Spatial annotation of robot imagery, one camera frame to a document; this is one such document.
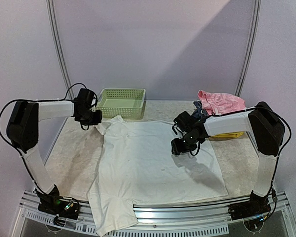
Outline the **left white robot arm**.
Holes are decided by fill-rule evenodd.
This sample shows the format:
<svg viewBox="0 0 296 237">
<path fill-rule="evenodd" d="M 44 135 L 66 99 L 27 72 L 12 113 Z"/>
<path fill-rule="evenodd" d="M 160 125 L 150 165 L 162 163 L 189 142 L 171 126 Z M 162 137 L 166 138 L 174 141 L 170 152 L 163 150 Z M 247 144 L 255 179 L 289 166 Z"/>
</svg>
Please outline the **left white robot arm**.
<svg viewBox="0 0 296 237">
<path fill-rule="evenodd" d="M 97 95 L 90 89 L 80 89 L 73 100 L 26 100 L 13 101 L 6 134 L 9 144 L 15 148 L 38 191 L 49 195 L 55 188 L 42 161 L 39 142 L 39 123 L 43 120 L 73 117 L 82 129 L 98 125 L 102 121 L 101 110 L 93 110 L 98 102 Z"/>
</svg>

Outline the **pink patterned shorts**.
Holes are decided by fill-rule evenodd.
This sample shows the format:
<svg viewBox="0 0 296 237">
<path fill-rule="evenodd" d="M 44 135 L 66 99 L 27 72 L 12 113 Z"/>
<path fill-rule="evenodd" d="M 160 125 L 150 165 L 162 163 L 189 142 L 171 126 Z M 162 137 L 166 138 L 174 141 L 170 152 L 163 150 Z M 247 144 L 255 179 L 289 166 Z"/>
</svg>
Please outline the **pink patterned shorts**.
<svg viewBox="0 0 296 237">
<path fill-rule="evenodd" d="M 226 114 L 245 109 L 245 101 L 228 93 L 210 93 L 203 90 L 198 92 L 202 108 L 208 114 Z"/>
</svg>

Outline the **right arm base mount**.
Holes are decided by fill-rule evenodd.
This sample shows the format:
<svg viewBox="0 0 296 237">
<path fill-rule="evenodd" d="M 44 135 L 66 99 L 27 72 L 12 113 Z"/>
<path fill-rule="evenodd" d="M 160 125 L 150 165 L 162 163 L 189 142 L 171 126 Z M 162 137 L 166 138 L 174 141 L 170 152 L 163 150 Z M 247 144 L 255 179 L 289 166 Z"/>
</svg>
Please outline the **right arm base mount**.
<svg viewBox="0 0 296 237">
<path fill-rule="evenodd" d="M 231 204 L 228 213 L 232 220 L 243 219 L 245 228 L 250 232 L 258 232 L 270 219 L 277 207 L 277 194 L 272 186 L 265 196 L 251 191 L 248 201 Z"/>
</svg>

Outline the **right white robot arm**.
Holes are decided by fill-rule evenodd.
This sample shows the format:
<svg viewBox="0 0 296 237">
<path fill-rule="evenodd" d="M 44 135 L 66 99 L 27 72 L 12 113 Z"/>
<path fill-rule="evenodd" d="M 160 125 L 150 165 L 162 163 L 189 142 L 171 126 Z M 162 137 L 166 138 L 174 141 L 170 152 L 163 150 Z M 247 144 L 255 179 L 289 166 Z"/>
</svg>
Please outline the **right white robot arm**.
<svg viewBox="0 0 296 237">
<path fill-rule="evenodd" d="M 171 152 L 176 156 L 198 150 L 209 137 L 236 132 L 250 133 L 257 147 L 259 165 L 252 190 L 256 197 L 246 203 L 245 211 L 249 215 L 256 215 L 264 208 L 261 197 L 265 197 L 271 189 L 285 134 L 283 122 L 266 102 L 259 102 L 248 109 L 202 118 L 183 111 L 174 119 L 173 131 L 182 135 L 171 141 Z"/>
</svg>

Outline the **white cloth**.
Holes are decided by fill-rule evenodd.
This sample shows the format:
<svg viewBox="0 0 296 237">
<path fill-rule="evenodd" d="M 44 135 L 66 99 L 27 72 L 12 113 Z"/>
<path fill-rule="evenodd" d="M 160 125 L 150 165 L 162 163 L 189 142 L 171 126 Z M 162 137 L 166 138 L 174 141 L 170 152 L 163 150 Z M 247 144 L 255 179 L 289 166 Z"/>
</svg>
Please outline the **white cloth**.
<svg viewBox="0 0 296 237">
<path fill-rule="evenodd" d="M 99 236 L 137 224 L 134 205 L 198 202 L 228 194 L 209 141 L 194 156 L 176 156 L 168 122 L 126 122 L 115 116 L 96 129 L 104 143 L 87 197 Z"/>
</svg>

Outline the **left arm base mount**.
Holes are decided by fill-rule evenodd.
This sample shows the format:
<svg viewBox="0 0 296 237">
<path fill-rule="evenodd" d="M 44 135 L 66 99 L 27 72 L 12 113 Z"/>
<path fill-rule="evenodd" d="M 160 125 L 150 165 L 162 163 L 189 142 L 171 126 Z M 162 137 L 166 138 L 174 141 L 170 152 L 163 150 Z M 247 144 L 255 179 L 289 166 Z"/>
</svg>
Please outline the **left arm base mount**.
<svg viewBox="0 0 296 237">
<path fill-rule="evenodd" d="M 55 194 L 43 194 L 37 191 L 40 199 L 38 210 L 54 215 L 53 225 L 63 227 L 67 219 L 78 220 L 81 205 L 78 200 Z"/>
</svg>

